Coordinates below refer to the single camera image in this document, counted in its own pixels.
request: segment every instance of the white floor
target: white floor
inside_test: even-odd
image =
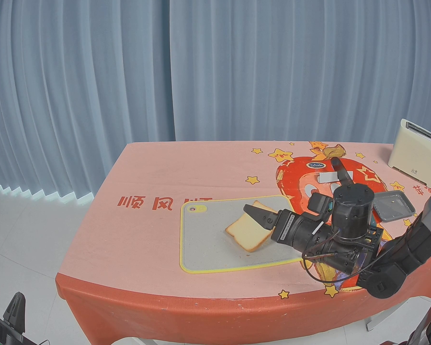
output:
[[[31,196],[20,189],[0,187],[0,316],[15,292],[26,296],[26,332],[39,344],[89,345],[67,303],[57,296],[55,276],[92,195],[76,200],[74,195]],[[313,336],[277,341],[275,345],[379,345],[386,340],[408,339],[426,311],[429,298],[412,298],[388,319],[367,332],[364,321]],[[158,345],[166,342],[157,341]],[[132,339],[115,345],[137,345]]]

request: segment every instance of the curtain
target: curtain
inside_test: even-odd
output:
[[[431,0],[170,0],[177,140],[431,131]]]
[[[96,192],[124,146],[174,140],[169,0],[0,0],[0,185]]]
[[[0,185],[96,193],[127,143],[431,130],[431,0],[0,0]]]

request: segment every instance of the sticker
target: sticker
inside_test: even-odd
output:
[[[289,232],[289,229],[290,229],[294,219],[295,219],[295,215],[291,214],[289,217],[289,220],[287,222],[286,228],[284,229],[283,233],[281,234],[281,238],[279,238],[280,240],[284,240],[286,238],[286,235]]]
[[[324,169],[326,167],[322,162],[310,162],[306,164],[310,169]]]
[[[198,213],[198,212],[206,212],[208,210],[208,208],[207,208],[207,206],[202,205],[202,204],[192,204],[192,205],[189,205],[187,207],[187,210],[189,212]]]

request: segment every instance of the toaster slot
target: toaster slot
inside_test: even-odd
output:
[[[431,132],[428,132],[427,130],[420,128],[418,125],[415,125],[408,121],[406,124],[406,128],[431,141]]]

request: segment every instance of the bread slice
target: bread slice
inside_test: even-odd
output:
[[[277,211],[265,206],[259,201],[252,204],[254,207],[277,213]],[[257,250],[265,240],[273,233],[273,230],[267,230],[261,227],[251,216],[244,213],[233,224],[225,229],[235,239],[236,243],[241,245],[244,250],[253,252]]]

